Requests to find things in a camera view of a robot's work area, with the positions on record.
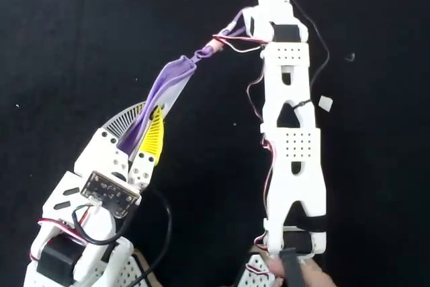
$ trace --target small white piece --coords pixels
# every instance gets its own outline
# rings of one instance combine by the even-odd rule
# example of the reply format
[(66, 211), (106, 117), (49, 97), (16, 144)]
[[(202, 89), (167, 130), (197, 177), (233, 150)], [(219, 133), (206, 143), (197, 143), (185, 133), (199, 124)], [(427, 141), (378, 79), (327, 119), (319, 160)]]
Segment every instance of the small white piece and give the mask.
[(331, 97), (321, 96), (318, 105), (327, 112), (330, 112), (331, 106), (333, 105), (333, 99)]
[(154, 166), (155, 156), (147, 152), (139, 151), (130, 168), (128, 184), (134, 186), (139, 191), (145, 189), (151, 182)]

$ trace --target circuit board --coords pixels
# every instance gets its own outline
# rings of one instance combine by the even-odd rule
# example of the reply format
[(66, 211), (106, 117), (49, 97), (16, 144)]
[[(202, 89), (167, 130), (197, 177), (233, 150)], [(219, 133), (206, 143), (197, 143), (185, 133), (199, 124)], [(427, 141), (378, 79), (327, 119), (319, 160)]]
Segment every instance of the circuit board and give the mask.
[(81, 194), (86, 198), (100, 201), (101, 205), (116, 218), (124, 218), (139, 199), (138, 194), (96, 171), (89, 176)]

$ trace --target wire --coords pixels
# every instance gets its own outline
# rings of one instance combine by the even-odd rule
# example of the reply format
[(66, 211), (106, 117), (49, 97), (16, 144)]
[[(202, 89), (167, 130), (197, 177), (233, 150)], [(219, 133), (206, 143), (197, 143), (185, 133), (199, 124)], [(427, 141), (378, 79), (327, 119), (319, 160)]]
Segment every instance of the wire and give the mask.
[(224, 45), (231, 47), (235, 52), (238, 52), (238, 53), (248, 53), (248, 52), (253, 52), (254, 50), (260, 50), (261, 49), (261, 47), (258, 46), (258, 47), (248, 48), (246, 50), (239, 50), (238, 48), (234, 47), (231, 43), (227, 42), (226, 40), (223, 40), (223, 39), (218, 38), (218, 37), (214, 37), (214, 39), (223, 43)]
[(38, 221), (38, 224), (44, 224), (44, 223), (50, 223), (52, 225), (54, 225), (55, 227), (59, 228), (62, 232), (67, 233), (68, 235), (72, 236), (73, 238), (75, 238), (76, 240), (78, 240), (78, 242), (86, 244), (86, 240), (85, 238), (83, 238), (78, 232), (76, 232), (75, 230), (73, 230), (71, 227), (67, 226), (66, 224), (64, 224), (61, 221), (57, 221), (51, 218), (41, 218)]
[(88, 214), (89, 214), (89, 208), (91, 207), (91, 205), (88, 205), (87, 209), (85, 210), (83, 216), (81, 217), (81, 219), (79, 220), (79, 224), (82, 225), (84, 223), (84, 221), (87, 219)]
[(258, 38), (246, 37), (246, 36), (227, 36), (227, 35), (212, 35), (213, 38), (223, 39), (223, 40), (244, 40), (245, 42), (256, 42), (260, 44), (267, 44), (268, 42), (265, 40), (260, 40)]
[(311, 99), (307, 99), (307, 100), (304, 100), (304, 101), (300, 101), (298, 104), (296, 104), (294, 107), (292, 107), (293, 108), (293, 110), (295, 110), (295, 109), (297, 109), (297, 108), (300, 108), (300, 107), (302, 107), (302, 106), (304, 106), (304, 105), (306, 105), (306, 104), (309, 104), (310, 102), (312, 102), (312, 100)]
[(109, 239), (106, 240), (96, 240), (91, 238), (83, 229), (81, 223), (79, 223), (77, 215), (76, 215), (76, 211), (78, 211), (80, 208), (82, 207), (86, 207), (88, 205), (81, 205), (78, 206), (76, 209), (73, 210), (72, 212), (72, 219), (73, 219), (73, 224), (75, 226), (75, 230), (82, 236), (82, 238), (84, 240), (86, 240), (86, 242), (91, 243), (93, 245), (110, 245), (111, 243), (117, 241), (122, 235), (124, 235), (124, 233), (126, 232), (126, 230), (128, 229), (128, 227), (130, 226), (130, 223), (133, 219), (133, 213), (136, 210), (136, 205), (132, 206), (127, 217), (126, 220), (124, 221), (124, 223), (121, 226), (121, 229), (113, 236), (110, 237)]
[(166, 237), (165, 237), (164, 245), (163, 245), (163, 248), (161, 249), (160, 254), (153, 261), (153, 264), (149, 266), (149, 268), (147, 269), (147, 271), (143, 272), (142, 275), (140, 275), (140, 277), (137, 277), (137, 279), (135, 279), (135, 281), (133, 281), (127, 287), (137, 286), (137, 285), (139, 285), (139, 283), (142, 280), (144, 280), (146, 277), (148, 277), (148, 275), (151, 272), (154, 271), (154, 269), (158, 266), (158, 264), (160, 263), (160, 261), (164, 258), (164, 256), (167, 253), (167, 250), (169, 248), (169, 245), (170, 245), (171, 236), (172, 236), (172, 211), (170, 209), (170, 205), (169, 205), (166, 197), (164, 197), (164, 195), (162, 195), (162, 193), (160, 193), (160, 192), (158, 192), (158, 191), (156, 191), (154, 189), (152, 189), (152, 192), (159, 198), (159, 200), (161, 201), (161, 203), (165, 207), (165, 210), (166, 210), (166, 213), (167, 213), (168, 223), (167, 223), (167, 232), (166, 232)]
[(310, 91), (312, 93), (312, 88), (314, 87), (316, 79), (320, 76), (321, 72), (323, 71), (323, 69), (327, 66), (327, 64), (330, 61), (330, 50), (329, 50), (329, 47), (327, 46), (327, 43), (325, 42), (323, 36), (321, 35), (318, 27), (314, 23), (314, 21), (311, 20), (311, 18), (303, 10), (303, 8), (301, 8), (301, 6), (297, 3), (296, 0), (291, 0), (291, 1), (297, 7), (297, 9), (300, 11), (300, 13), (303, 15), (303, 17), (305, 17), (312, 24), (312, 27), (314, 28), (316, 35), (318, 36), (318, 38), (319, 38), (322, 46), (324, 47), (324, 50), (327, 53), (327, 57), (326, 57), (325, 61), (320, 65), (319, 68), (317, 68), (317, 70), (315, 71), (314, 75), (312, 76), (312, 79), (310, 80), (309, 87), (310, 87)]
[(262, 69), (260, 76), (256, 80), (250, 82), (247, 86), (247, 89), (245, 90), (245, 92), (247, 93), (248, 101), (251, 104), (251, 106), (253, 107), (254, 114), (260, 119), (260, 121), (263, 121), (263, 116), (259, 113), (259, 111), (257, 110), (257, 107), (255, 107), (255, 104), (254, 104), (253, 100), (251, 99), (251, 94), (249, 93), (249, 90), (251, 89), (252, 86), (260, 83), (263, 80), (263, 78), (264, 78), (264, 72)]
[(252, 272), (253, 274), (256, 274), (257, 276), (267, 276), (269, 277), (270, 272), (264, 271), (264, 270), (260, 270), (259, 268), (256, 268), (252, 265), (246, 264), (245, 268), (249, 271)]
[(266, 180), (264, 181), (264, 190), (263, 190), (263, 204), (264, 204), (264, 209), (265, 209), (266, 214), (267, 214), (267, 189), (269, 187), (271, 174), (273, 172), (273, 164), (274, 164), (275, 158), (276, 158), (276, 151), (273, 148), (273, 145), (267, 140), (264, 141), (263, 148), (267, 149), (271, 153), (270, 168), (269, 168), (269, 172), (267, 173)]
[(265, 231), (262, 235), (259, 235), (254, 239), (254, 246), (256, 246), (257, 248), (263, 251), (267, 251), (267, 247), (264, 244), (260, 244), (260, 242), (264, 240), (264, 237), (266, 236), (266, 234), (267, 234), (267, 231)]

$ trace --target red wire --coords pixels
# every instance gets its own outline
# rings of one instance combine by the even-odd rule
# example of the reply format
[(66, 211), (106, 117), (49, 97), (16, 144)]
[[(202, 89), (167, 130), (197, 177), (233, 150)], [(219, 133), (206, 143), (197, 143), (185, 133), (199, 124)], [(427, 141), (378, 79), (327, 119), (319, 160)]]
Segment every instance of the red wire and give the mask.
[(254, 42), (254, 43), (260, 43), (260, 44), (267, 44), (265, 40), (260, 40), (258, 38), (252, 38), (252, 37), (244, 37), (244, 36), (225, 36), (225, 35), (212, 35), (215, 39), (221, 39), (221, 40), (243, 40), (245, 42)]

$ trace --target black cable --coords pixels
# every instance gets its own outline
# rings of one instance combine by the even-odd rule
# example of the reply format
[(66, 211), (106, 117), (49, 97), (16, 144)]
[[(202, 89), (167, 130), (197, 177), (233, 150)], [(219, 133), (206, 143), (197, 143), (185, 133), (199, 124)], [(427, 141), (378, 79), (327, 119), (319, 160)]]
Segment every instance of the black cable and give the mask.
[(170, 209), (170, 205), (166, 199), (166, 197), (164, 197), (164, 195), (162, 195), (162, 193), (152, 189), (152, 193), (154, 193), (159, 199), (160, 201), (163, 203), (163, 206), (166, 209), (166, 213), (167, 213), (167, 217), (168, 217), (168, 223), (167, 223), (167, 232), (166, 232), (166, 238), (165, 238), (165, 242), (163, 245), (163, 248), (161, 249), (160, 254), (158, 255), (158, 257), (153, 261), (153, 264), (149, 266), (149, 268), (147, 269), (147, 271), (143, 272), (142, 275), (140, 275), (139, 277), (137, 277), (135, 279), (135, 281), (133, 281), (131, 284), (127, 285), (127, 287), (134, 287), (139, 285), (139, 283), (144, 280), (146, 277), (148, 277), (148, 275), (150, 273), (152, 273), (154, 271), (154, 269), (158, 266), (158, 264), (160, 263), (160, 261), (164, 258), (164, 256), (167, 253), (167, 250), (169, 248), (170, 245), (170, 240), (171, 240), (171, 236), (172, 236), (172, 211)]
[(91, 238), (85, 232), (85, 230), (81, 226), (81, 223), (79, 223), (77, 215), (76, 215), (76, 211), (78, 211), (78, 209), (80, 209), (80, 208), (81, 208), (81, 206), (74, 209), (72, 212), (72, 219), (73, 219), (73, 224), (75, 226), (75, 230), (76, 230), (76, 232), (79, 233), (79, 235), (82, 236), (82, 238), (84, 238), (84, 240), (86, 240), (88, 243), (91, 243), (93, 245), (110, 245), (111, 243), (117, 241), (120, 237), (122, 237), (124, 235), (124, 233), (126, 232), (126, 230), (128, 229), (128, 227), (130, 226), (130, 223), (133, 219), (134, 211), (137, 209), (136, 206), (133, 206), (130, 209), (124, 223), (121, 226), (121, 229), (113, 237), (110, 237), (109, 239), (106, 239), (106, 240), (96, 240), (96, 239)]
[(312, 88), (315, 84), (316, 79), (320, 76), (321, 72), (323, 71), (323, 69), (327, 66), (327, 64), (330, 61), (330, 50), (329, 47), (327, 46), (327, 43), (324, 41), (324, 38), (322, 37), (318, 27), (316, 26), (316, 24), (314, 23), (313, 20), (311, 20), (311, 18), (306, 14), (306, 12), (299, 6), (299, 4), (297, 4), (297, 2), (295, 0), (291, 0), (292, 3), (298, 8), (298, 10), (300, 11), (300, 13), (302, 13), (303, 17), (305, 17), (313, 26), (316, 35), (318, 36), (322, 46), (324, 47), (325, 51), (327, 52), (327, 57), (325, 59), (325, 61), (320, 65), (319, 68), (317, 68), (317, 70), (315, 71), (312, 79), (310, 80), (310, 92), (312, 93)]
[(296, 105), (293, 107), (293, 110), (295, 110), (295, 109), (297, 109), (297, 108), (300, 108), (300, 107), (302, 107), (302, 106), (304, 106), (305, 104), (308, 104), (308, 103), (310, 103), (310, 102), (312, 102), (312, 100), (311, 100), (311, 99), (307, 99), (307, 100), (301, 101), (301, 102), (299, 102), (298, 104), (296, 104)]

